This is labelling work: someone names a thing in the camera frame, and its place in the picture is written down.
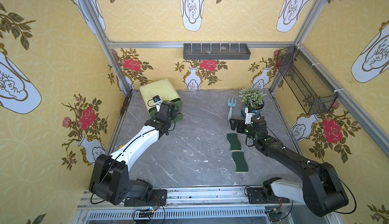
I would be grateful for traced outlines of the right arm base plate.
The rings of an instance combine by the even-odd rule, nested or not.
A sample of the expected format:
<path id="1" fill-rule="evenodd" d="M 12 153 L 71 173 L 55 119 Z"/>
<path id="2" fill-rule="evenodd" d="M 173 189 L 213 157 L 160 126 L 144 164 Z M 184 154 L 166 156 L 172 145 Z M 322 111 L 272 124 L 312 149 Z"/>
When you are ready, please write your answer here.
<path id="1" fill-rule="evenodd" d="M 244 194 L 248 197 L 250 204 L 289 204 L 290 200 L 280 198 L 274 195 L 273 191 L 268 187 L 251 187 L 246 186 Z"/>

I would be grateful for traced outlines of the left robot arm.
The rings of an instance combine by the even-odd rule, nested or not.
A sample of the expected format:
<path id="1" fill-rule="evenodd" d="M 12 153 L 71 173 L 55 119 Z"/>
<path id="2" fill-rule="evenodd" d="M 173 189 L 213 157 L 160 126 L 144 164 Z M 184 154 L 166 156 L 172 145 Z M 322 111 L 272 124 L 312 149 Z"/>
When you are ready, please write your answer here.
<path id="1" fill-rule="evenodd" d="M 145 122 L 129 142 L 110 155 L 100 155 L 95 162 L 89 184 L 91 199 L 96 196 L 113 205 L 118 205 L 125 199 L 145 202 L 151 200 L 152 184 L 141 179 L 131 180 L 129 171 L 152 144 L 169 134 L 177 115 L 178 106 L 173 101 L 161 101 L 158 112 Z"/>

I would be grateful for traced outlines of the green yellow sponge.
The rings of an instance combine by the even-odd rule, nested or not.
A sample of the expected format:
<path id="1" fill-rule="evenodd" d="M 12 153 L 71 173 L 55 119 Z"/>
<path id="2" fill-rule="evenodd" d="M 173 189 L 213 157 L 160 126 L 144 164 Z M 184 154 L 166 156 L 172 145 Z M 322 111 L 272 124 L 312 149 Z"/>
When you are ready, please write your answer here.
<path id="1" fill-rule="evenodd" d="M 230 151 L 232 152 L 238 152 L 241 151 L 242 146 L 241 143 L 238 139 L 238 134 L 237 133 L 229 133 L 227 134 L 227 140 L 230 145 Z"/>
<path id="2" fill-rule="evenodd" d="M 244 152 L 232 152 L 232 157 L 235 163 L 237 173 L 247 173 L 249 171 L 248 164 L 245 160 Z"/>

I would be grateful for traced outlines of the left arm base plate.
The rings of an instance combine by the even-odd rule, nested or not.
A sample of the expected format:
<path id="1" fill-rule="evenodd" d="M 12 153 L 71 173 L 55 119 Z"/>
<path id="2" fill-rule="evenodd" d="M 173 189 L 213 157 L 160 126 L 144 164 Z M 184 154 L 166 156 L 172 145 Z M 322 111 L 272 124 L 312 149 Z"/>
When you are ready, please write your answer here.
<path id="1" fill-rule="evenodd" d="M 165 206 L 167 200 L 166 189 L 152 189 L 144 197 L 126 198 L 125 207 Z"/>

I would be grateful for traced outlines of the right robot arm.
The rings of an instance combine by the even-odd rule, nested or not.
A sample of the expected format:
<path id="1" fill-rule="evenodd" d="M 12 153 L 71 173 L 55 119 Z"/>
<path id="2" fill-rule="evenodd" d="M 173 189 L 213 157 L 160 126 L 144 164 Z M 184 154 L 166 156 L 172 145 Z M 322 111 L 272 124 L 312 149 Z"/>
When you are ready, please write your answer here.
<path id="1" fill-rule="evenodd" d="M 334 167 L 325 162 L 312 161 L 284 146 L 277 138 L 268 134 L 264 117 L 254 116 L 250 123 L 230 119 L 231 129 L 245 134 L 263 155 L 270 157 L 293 173 L 301 182 L 290 182 L 279 177 L 264 181 L 262 197 L 266 201 L 289 199 L 304 204 L 313 214 L 323 217 L 349 204 L 348 188 L 338 177 Z"/>

